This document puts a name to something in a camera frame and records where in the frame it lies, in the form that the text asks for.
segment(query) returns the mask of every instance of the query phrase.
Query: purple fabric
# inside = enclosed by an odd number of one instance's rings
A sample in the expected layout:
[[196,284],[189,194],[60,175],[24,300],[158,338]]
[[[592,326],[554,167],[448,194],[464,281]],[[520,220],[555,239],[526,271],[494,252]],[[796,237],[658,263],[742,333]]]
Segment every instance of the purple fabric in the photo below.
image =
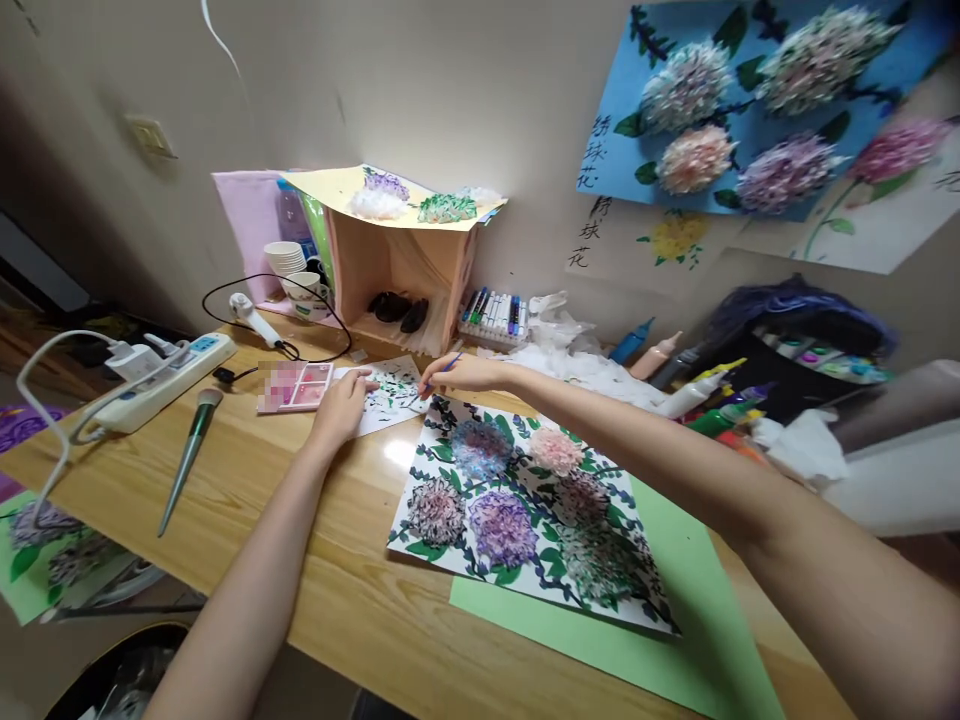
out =
[[[69,410],[63,408],[45,407],[54,420],[69,414]],[[0,408],[0,455],[46,427],[46,421],[29,405],[8,405]],[[0,472],[0,503],[19,495],[23,489],[12,477]]]
[[[244,170],[240,172],[212,173],[223,211],[227,215],[237,249],[243,256],[243,274],[256,275],[273,272],[263,248],[268,243],[283,240],[280,237],[280,221],[277,219],[277,201],[280,188],[276,170]],[[262,303],[271,294],[280,290],[276,278],[262,277],[247,281],[253,304]]]

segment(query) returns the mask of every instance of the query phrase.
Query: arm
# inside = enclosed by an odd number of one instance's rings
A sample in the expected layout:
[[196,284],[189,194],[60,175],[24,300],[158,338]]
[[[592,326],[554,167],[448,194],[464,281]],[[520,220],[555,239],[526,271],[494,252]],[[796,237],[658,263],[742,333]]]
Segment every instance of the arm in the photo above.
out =
[[426,384],[512,392],[740,555],[862,717],[937,718],[960,692],[960,598],[776,472],[676,423],[527,368],[464,355]]
[[327,391],[310,437],[177,652],[145,720],[250,715],[287,638],[324,477],[377,387],[361,372]]

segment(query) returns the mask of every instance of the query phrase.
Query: hand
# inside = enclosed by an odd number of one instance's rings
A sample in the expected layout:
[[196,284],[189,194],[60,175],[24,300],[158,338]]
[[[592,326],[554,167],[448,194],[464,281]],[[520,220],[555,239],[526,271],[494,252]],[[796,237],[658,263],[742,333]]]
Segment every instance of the hand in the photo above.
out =
[[449,353],[430,363],[420,381],[421,400],[430,397],[438,387],[440,392],[446,392],[448,387],[474,392],[501,390],[509,381],[511,373],[516,370],[516,366],[499,360],[485,360],[476,355],[464,353],[452,368],[444,371],[455,357],[457,357],[456,353]]
[[313,429],[307,442],[325,443],[336,451],[353,437],[367,393],[380,387],[380,383],[367,380],[373,370],[351,370],[327,390],[313,419]]

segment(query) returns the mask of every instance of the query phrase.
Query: wooden desk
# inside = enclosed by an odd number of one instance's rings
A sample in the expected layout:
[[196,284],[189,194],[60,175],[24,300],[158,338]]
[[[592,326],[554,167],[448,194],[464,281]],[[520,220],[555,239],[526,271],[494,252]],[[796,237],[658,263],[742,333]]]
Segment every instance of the wooden desk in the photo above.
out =
[[[343,347],[341,331],[270,319],[304,357],[320,359]],[[240,346],[227,367],[239,371],[278,359],[251,333],[223,331]],[[389,346],[357,344],[370,360],[399,354]],[[421,369],[427,360],[420,358]],[[352,363],[341,359],[337,364]],[[210,378],[135,434],[74,449],[51,499],[188,585],[211,593],[312,421],[309,414],[257,417],[262,387],[257,375],[240,380],[221,403],[163,539],[157,539],[157,525],[197,390],[212,385]],[[534,414],[502,393],[454,395]],[[696,717],[452,607],[447,601],[451,575],[387,560],[387,534],[420,428],[419,420],[395,425],[348,444],[338,456],[320,499],[289,641],[419,718]],[[0,457],[0,469],[39,490],[58,455],[56,439],[43,432]],[[788,717],[850,717],[739,559],[716,536],[714,543]]]

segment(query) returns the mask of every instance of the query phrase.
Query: yellow flower drawing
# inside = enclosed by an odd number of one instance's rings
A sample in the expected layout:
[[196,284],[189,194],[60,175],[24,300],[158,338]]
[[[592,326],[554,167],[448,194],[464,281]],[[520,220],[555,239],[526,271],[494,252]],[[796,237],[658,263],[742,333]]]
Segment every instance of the yellow flower drawing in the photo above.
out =
[[637,242],[650,243],[657,258],[656,265],[676,262],[682,265],[690,261],[692,270],[699,264],[697,255],[703,248],[700,241],[710,230],[710,221],[705,215],[682,210],[667,210],[663,222],[654,226],[650,236],[637,238]]

